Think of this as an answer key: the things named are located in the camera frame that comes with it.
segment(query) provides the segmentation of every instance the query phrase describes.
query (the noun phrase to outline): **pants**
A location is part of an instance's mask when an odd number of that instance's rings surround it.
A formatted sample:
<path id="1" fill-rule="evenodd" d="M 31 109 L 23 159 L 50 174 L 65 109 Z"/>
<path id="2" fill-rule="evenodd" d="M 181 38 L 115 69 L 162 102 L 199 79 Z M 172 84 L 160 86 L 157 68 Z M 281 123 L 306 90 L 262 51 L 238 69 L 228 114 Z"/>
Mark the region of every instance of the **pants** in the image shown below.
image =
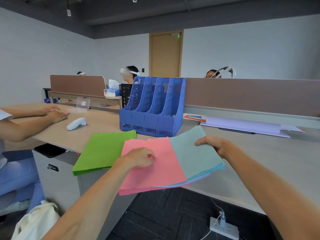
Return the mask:
<path id="1" fill-rule="evenodd" d="M 31 199 L 27 210 L 29 213 L 45 199 L 32 152 L 9 151 L 3 155 L 8 162 L 0 169 L 0 196 L 16 190 L 15 199 L 11 203 Z"/>

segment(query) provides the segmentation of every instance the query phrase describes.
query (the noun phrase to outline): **pink paper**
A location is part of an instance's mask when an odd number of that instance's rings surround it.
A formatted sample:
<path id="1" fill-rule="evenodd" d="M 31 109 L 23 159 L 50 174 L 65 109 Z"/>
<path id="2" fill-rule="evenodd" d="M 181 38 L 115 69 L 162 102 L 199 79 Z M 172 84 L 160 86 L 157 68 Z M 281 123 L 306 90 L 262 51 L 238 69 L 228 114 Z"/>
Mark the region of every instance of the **pink paper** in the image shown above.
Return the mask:
<path id="1" fill-rule="evenodd" d="M 132 149 L 141 147 L 153 150 L 156 156 L 154 163 L 146 168 L 131 169 L 120 187 L 121 190 L 177 184 L 187 180 L 169 137 L 151 140 L 127 140 L 124 142 L 121 156 L 126 155 Z"/>
<path id="2" fill-rule="evenodd" d="M 151 190 L 163 190 L 163 189 L 171 189 L 171 188 L 175 188 L 175 187 L 148 187 L 148 188 L 120 189 L 119 195 L 125 196 L 125 195 L 141 193 L 141 192 L 146 192 L 146 191 L 151 191 Z"/>

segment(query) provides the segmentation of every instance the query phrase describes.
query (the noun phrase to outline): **power strip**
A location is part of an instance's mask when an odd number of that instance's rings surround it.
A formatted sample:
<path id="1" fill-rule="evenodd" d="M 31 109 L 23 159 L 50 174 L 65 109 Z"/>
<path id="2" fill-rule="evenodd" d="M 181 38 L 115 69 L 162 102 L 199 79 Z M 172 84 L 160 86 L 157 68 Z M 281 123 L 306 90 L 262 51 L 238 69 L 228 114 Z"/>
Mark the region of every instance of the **power strip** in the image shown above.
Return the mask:
<path id="1" fill-rule="evenodd" d="M 213 232 L 216 232 L 218 234 L 221 234 L 223 236 L 226 236 L 227 238 L 231 238 L 234 240 L 239 240 L 239 231 L 238 228 L 234 225 L 231 225 L 229 223 L 225 223 L 225 228 L 222 228 L 220 226 L 220 220 L 216 222 L 214 225 L 214 222 L 216 221 L 216 218 L 210 217 L 210 230 Z"/>

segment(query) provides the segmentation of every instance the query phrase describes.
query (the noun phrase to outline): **brown partition panel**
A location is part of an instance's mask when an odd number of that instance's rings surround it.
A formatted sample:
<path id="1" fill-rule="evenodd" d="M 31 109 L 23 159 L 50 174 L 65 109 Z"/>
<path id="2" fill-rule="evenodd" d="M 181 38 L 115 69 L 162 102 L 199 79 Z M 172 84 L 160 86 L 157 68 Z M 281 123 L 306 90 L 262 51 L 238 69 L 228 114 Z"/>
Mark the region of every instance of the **brown partition panel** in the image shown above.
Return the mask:
<path id="1" fill-rule="evenodd" d="M 51 91 L 104 97 L 103 76 L 51 75 Z"/>
<path id="2" fill-rule="evenodd" d="M 184 104 L 317 117 L 320 80 L 187 78 Z"/>

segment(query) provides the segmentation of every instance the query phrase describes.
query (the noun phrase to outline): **file organizer compartment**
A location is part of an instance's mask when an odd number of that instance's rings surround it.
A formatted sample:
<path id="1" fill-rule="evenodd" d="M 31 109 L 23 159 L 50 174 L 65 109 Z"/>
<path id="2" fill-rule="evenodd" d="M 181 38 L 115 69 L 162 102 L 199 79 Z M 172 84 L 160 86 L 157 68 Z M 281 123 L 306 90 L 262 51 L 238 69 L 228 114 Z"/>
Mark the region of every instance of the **file organizer compartment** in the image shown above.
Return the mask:
<path id="1" fill-rule="evenodd" d="M 174 136 L 182 125 L 185 88 L 185 78 L 135 77 L 129 102 L 119 110 L 120 129 Z"/>

